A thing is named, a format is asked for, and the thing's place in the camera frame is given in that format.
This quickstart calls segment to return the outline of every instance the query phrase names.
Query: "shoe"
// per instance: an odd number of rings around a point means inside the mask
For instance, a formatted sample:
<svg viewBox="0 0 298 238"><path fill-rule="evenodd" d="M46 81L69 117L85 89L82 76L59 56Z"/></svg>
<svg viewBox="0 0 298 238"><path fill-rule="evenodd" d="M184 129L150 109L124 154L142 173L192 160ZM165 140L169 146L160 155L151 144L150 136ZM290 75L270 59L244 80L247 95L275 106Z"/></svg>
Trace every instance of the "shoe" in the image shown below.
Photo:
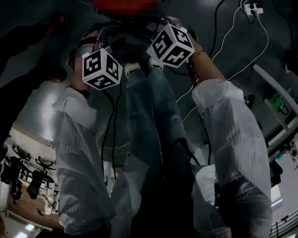
<svg viewBox="0 0 298 238"><path fill-rule="evenodd" d="M49 26L49 32L62 32L69 26L70 15L68 13L55 14L48 18L47 24Z"/></svg>
<svg viewBox="0 0 298 238"><path fill-rule="evenodd" d="M156 61L155 59L153 58L149 58L149 61L148 61L148 67L151 68L151 67L155 67L155 68L158 68L160 70L163 70L163 64L162 63L159 63L158 61Z"/></svg>
<svg viewBox="0 0 298 238"><path fill-rule="evenodd" d="M137 69L140 69L140 64L138 62L137 63L130 63L130 62L126 63L125 67L124 67L126 77L128 78L130 76L130 74Z"/></svg>

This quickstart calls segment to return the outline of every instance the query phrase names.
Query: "ceiling light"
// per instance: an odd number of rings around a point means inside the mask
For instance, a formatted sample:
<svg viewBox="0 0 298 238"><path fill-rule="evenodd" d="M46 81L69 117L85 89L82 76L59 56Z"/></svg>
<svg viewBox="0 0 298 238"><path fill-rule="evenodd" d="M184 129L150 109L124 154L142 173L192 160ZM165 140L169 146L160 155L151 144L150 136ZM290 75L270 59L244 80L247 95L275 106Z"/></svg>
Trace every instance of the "ceiling light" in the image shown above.
<svg viewBox="0 0 298 238"><path fill-rule="evenodd" d="M32 224L28 224L28 225L25 226L25 229L27 229L31 232L35 229L35 226L33 226Z"/></svg>
<svg viewBox="0 0 298 238"><path fill-rule="evenodd" d="M28 236L23 233L23 232L19 232L14 238L27 238Z"/></svg>

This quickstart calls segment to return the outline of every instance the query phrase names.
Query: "gray floor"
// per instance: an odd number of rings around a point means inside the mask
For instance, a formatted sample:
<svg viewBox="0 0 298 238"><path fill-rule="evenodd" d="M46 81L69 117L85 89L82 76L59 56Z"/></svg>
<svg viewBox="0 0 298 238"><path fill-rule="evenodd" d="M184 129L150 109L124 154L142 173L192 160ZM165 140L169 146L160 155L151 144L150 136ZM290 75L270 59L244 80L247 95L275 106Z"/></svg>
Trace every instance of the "gray floor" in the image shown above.
<svg viewBox="0 0 298 238"><path fill-rule="evenodd" d="M214 11L221 0L171 0L165 8L167 15L179 18L183 23L192 27L199 37L200 44L209 52L214 38ZM270 0L262 0L264 14L261 22L269 34L269 46L262 57L256 62L267 70L282 86L294 89L298 96L298 79L293 74L284 71L283 55L290 48L290 33L286 21L274 10ZM278 8L290 19L295 37L298 37L298 25L295 23L294 0L275 0ZM231 27L232 16L239 5L239 0L226 1L218 13L218 39L216 51L220 48L222 38ZM95 15L92 8L76 0L0 0L0 36L19 25L31 25L46 19L55 12L67 11L71 15L71 31L67 36L50 36L40 41L36 46L30 47L8 62L0 79L0 87L12 79L25 74L33 68L42 53L46 53L66 68L69 52L80 40L83 33L94 23L104 22L107 18ZM235 19L235 28L229 34L223 47L223 52L215 59L216 65L226 77L230 77L244 68L266 45L266 36L258 21L249 25L245 16L239 12ZM167 68L165 76L170 81L174 94L178 98L191 87L188 77L173 74ZM16 123L47 140L57 143L61 127L61 115L51 108L59 94L69 85L69 78L65 83L44 83L40 89L33 92L26 106L20 113ZM271 88L252 70L251 67L233 80L245 94L255 94L255 104L252 109L256 118L263 126L264 135L270 134L278 125L263 104L263 98L269 94ZM110 88L109 93L116 98L119 88ZM98 109L98 146L101 145L107 120L111 112L111 105L101 92L93 91L91 103ZM194 103L187 95L179 102L182 117L194 107ZM184 123L185 129L194 147L204 145L205 137L198 121L198 113L194 111ZM117 118L116 146L128 142L126 124L125 94L123 95ZM112 145L112 129L110 130L106 146ZM118 154L117 163L123 163L123 156Z"/></svg>

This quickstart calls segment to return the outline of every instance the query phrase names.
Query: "wall outlet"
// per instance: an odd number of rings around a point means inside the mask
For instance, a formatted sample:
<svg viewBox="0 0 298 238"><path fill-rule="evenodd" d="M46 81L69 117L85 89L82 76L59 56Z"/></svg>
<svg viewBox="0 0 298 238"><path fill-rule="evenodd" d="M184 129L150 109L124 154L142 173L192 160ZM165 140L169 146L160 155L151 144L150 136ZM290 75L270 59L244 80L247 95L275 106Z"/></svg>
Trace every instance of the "wall outlet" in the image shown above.
<svg viewBox="0 0 298 238"><path fill-rule="evenodd" d="M257 2L244 4L244 10L247 16L253 15L252 11L256 14L264 13L263 7Z"/></svg>

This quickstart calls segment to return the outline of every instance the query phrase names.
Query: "wall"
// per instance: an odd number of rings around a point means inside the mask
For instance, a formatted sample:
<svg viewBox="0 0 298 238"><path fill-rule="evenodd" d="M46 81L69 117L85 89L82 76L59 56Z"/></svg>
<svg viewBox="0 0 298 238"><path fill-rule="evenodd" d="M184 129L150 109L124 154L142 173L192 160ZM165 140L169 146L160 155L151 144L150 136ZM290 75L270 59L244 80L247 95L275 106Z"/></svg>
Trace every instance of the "wall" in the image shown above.
<svg viewBox="0 0 298 238"><path fill-rule="evenodd" d="M283 204L273 212L273 222L279 221L281 218L291 214L298 209L298 169L288 155L284 155L277 163L282 167L281 183L279 189L283 198Z"/></svg>

